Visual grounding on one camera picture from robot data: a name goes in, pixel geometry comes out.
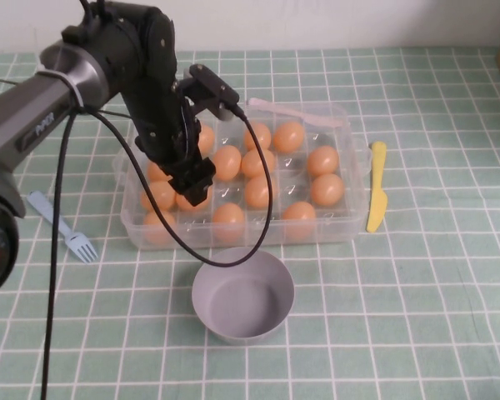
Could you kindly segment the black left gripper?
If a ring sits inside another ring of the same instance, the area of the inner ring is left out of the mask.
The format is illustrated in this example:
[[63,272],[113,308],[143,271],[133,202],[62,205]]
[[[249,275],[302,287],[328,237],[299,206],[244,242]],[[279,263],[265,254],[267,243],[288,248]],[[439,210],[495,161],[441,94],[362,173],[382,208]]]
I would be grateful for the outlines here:
[[193,208],[206,203],[216,168],[199,150],[200,123],[187,100],[143,82],[127,89],[127,110],[137,129],[137,147],[172,178],[174,191]]

